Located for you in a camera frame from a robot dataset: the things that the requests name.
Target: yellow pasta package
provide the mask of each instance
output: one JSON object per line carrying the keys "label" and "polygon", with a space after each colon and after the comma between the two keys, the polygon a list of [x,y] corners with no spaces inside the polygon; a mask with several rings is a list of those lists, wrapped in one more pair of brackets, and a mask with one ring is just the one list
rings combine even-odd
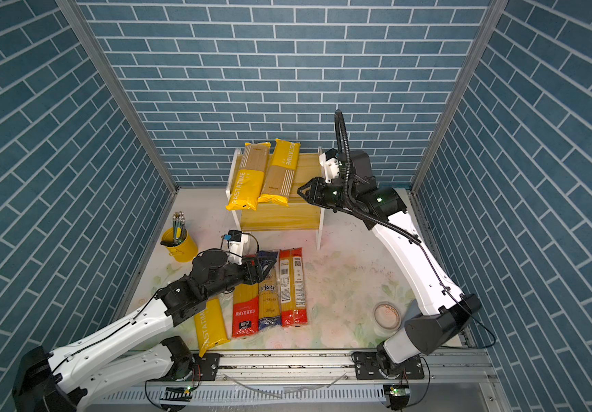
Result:
{"label": "yellow pasta package", "polygon": [[[277,259],[278,252],[260,251],[258,255]],[[266,279],[259,283],[259,330],[275,325],[282,325],[282,317],[277,275],[273,266]]]}
{"label": "yellow pasta package", "polygon": [[291,192],[291,183],[298,165],[299,152],[300,143],[275,139],[275,152],[266,172],[259,203],[289,205],[289,192]]}
{"label": "yellow pasta package", "polygon": [[262,191],[270,148],[271,144],[268,142],[246,143],[239,172],[230,190],[227,210],[257,210],[257,199]]}
{"label": "yellow pasta package", "polygon": [[214,346],[229,342],[223,311],[217,297],[210,299],[206,308],[195,315],[195,332],[198,334],[200,357]]}

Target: pastatime package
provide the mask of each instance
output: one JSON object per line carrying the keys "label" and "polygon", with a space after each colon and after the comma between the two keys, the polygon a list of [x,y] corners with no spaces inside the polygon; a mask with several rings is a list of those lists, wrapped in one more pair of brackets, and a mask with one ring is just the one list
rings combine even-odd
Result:
{"label": "pastatime package", "polygon": [[257,199],[262,191],[264,171],[271,144],[246,143],[234,186],[231,188],[227,210],[257,210]]}
{"label": "pastatime package", "polygon": [[214,346],[229,342],[223,311],[217,297],[207,301],[206,309],[195,315],[195,332],[198,334],[200,357]]}
{"label": "pastatime package", "polygon": [[275,139],[275,152],[271,165],[266,172],[266,180],[259,196],[259,203],[276,203],[283,206],[289,205],[289,193],[291,183],[296,173],[300,143],[287,142]]}

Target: red pasta package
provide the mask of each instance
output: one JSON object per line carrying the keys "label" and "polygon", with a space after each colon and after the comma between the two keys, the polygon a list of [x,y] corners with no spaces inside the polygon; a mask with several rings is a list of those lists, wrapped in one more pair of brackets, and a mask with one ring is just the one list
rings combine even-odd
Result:
{"label": "red pasta package", "polygon": [[234,288],[232,337],[246,337],[259,332],[259,285]]}
{"label": "red pasta package", "polygon": [[282,326],[307,324],[302,248],[280,251]]}

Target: table surface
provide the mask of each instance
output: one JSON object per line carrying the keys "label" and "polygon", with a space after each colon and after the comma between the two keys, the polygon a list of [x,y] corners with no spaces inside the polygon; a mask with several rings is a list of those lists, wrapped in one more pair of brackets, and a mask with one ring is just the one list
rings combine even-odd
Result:
{"label": "table surface", "polygon": [[[398,191],[409,206],[406,192]],[[234,228],[234,220],[225,209],[226,204],[222,188],[183,188],[177,194],[171,213],[184,212],[186,228],[203,251],[218,247],[221,235]],[[165,222],[164,231],[171,222],[171,218]],[[232,339],[216,349],[375,347],[385,340],[385,334],[374,324],[374,306],[379,302],[390,302],[403,315],[415,298],[387,249],[359,219],[352,216],[325,212],[320,250],[316,249],[316,234],[312,230],[253,234],[262,250],[302,247],[309,324],[297,328],[268,328],[251,337]],[[127,313],[141,307],[160,287],[190,273],[191,267],[191,263],[174,260],[167,249],[157,242]],[[219,295],[219,299],[227,335],[231,336],[232,294]],[[174,335],[181,336],[190,349],[198,348],[195,324],[191,318],[145,341],[136,349],[148,349]],[[458,342],[457,337],[450,344],[454,342]]]}

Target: black mounting plate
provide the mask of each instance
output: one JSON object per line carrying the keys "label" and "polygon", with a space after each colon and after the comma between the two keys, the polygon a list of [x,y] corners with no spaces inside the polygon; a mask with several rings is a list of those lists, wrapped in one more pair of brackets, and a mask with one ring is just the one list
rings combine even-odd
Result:
{"label": "black mounting plate", "polygon": [[195,357],[195,364],[200,367],[200,380],[216,380],[220,355],[217,353],[205,353],[203,357],[197,354],[193,354],[193,356]]}
{"label": "black mounting plate", "polygon": [[[355,364],[357,380],[398,379],[400,376],[388,377],[381,373],[376,360],[376,352],[353,352],[350,358]],[[403,361],[404,371],[408,379],[423,379],[422,361],[419,355]]]}

